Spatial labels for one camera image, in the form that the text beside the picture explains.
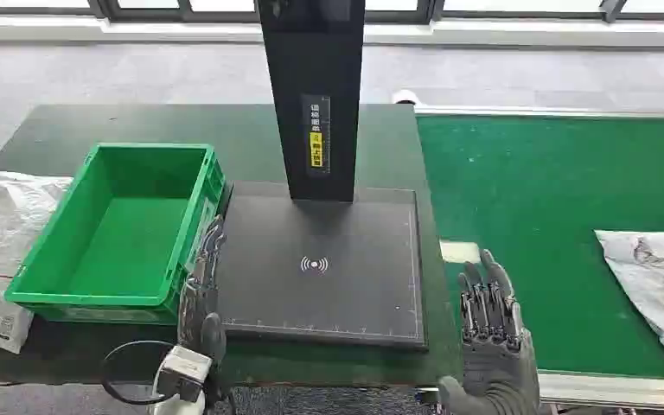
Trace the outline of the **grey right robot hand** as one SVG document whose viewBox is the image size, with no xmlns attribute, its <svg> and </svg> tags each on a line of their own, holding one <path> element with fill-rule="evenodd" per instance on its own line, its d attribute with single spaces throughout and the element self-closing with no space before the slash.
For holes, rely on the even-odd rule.
<svg viewBox="0 0 664 415">
<path fill-rule="evenodd" d="M 533 338 L 508 272 L 488 249 L 464 264 L 460 288 L 463 377 L 437 381 L 448 414 L 537 414 L 540 384 Z"/>
</svg>

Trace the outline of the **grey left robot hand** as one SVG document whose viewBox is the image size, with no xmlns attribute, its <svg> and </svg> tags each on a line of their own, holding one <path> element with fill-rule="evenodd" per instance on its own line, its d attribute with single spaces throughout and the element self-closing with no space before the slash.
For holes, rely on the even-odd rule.
<svg viewBox="0 0 664 415">
<path fill-rule="evenodd" d="M 220 249 L 226 240 L 224 220 L 216 215 L 201 234 L 194 259 L 193 270 L 185 279 L 179 305 L 178 343 L 210 360 L 204 380 L 206 397 L 204 414 L 210 414 L 215 404 L 226 401 L 230 412 L 237 406 L 233 389 L 221 376 L 221 363 L 227 351 L 227 335 L 218 311 L 219 286 L 215 272 Z"/>
</svg>

